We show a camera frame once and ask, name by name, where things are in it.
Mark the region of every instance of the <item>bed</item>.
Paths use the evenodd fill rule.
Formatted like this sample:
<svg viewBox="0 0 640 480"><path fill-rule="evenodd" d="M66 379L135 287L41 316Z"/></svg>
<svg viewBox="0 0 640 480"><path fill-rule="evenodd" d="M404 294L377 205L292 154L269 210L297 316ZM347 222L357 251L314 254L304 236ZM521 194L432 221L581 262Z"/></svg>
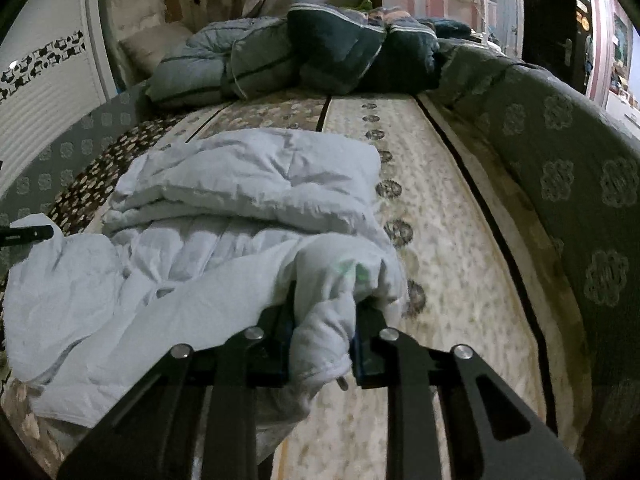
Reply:
<svg viewBox="0 0 640 480"><path fill-rule="evenodd" d="M258 126L366 140L382 161L378 221L408 275L410 305L400 329L433 348L473 346L577 451L590 414L590 368L556 248L495 153L469 130L454 133L457 123L445 113L424 94L329 98L289 89L144 121L78 174L49 217L66 234L99 230L106 200L132 159L176 140ZM87 196L89 187L95 190ZM72 429L37 419L27 386L6 367L3 375L4 412L32 456L55 475L72 447ZM278 448L273 478L383 475L386 395L348 381L346 393L337 385L322 390L311 418ZM446 456L442 431L440 437Z"/></svg>

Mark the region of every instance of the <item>triangular cutout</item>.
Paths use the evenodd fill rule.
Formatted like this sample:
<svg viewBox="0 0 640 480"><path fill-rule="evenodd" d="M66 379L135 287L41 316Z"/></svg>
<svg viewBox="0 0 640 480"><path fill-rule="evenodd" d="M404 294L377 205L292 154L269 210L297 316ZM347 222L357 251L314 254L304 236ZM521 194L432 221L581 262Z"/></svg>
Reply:
<svg viewBox="0 0 640 480"><path fill-rule="evenodd" d="M500 442L527 433L531 424L486 375L476 379L491 432Z"/></svg>

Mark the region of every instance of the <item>mattress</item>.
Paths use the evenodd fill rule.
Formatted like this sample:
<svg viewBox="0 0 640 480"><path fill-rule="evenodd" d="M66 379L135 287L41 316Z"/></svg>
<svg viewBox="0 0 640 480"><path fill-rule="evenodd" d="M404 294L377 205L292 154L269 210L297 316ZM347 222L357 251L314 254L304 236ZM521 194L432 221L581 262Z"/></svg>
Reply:
<svg viewBox="0 0 640 480"><path fill-rule="evenodd" d="M588 363L572 344L579 333L571 341L562 336L568 327L580 332L580 316L558 249L507 169L443 113L425 96L326 98L293 89L204 108L173 124L147 123L155 125L132 130L96 159L58 197L50 217L68 234L99 230L103 204L127 161L178 139L274 126L368 141L382 160L378 221L409 278L410 304L399 329L431 348L471 345L575 451L591 384ZM82 197L92 182L103 184L87 206ZM347 380L347 392L336 384L321 391L311 417L278 448L272 478L384 476L386 392ZM26 386L10 380L2 407L30 452L54 474L70 448L63 438L69 432L36 420L25 398ZM450 478L437 402L436 421L444 478Z"/></svg>

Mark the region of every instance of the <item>beige cushion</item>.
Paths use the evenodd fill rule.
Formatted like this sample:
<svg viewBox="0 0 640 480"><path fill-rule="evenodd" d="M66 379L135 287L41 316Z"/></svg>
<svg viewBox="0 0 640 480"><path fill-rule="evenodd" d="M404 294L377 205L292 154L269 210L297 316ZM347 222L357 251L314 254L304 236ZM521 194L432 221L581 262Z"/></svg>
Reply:
<svg viewBox="0 0 640 480"><path fill-rule="evenodd" d="M164 54L183 44L193 33L181 22L144 28L120 41L120 46L146 76L151 76Z"/></svg>

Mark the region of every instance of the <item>white blanket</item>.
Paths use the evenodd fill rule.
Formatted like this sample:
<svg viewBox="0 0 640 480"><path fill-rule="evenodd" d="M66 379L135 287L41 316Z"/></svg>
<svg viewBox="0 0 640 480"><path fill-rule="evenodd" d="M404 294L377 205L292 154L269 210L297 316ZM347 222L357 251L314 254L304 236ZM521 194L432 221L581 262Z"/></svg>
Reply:
<svg viewBox="0 0 640 480"><path fill-rule="evenodd" d="M110 237L56 227L10 271L7 354L40 392L36 415L92 427L172 345L222 344L295 280L291 382L258 393L265 457L350 369L355 305L373 295L391 323L404 305L401 264L373 216L379 170L373 146L275 128L137 158L105 215Z"/></svg>

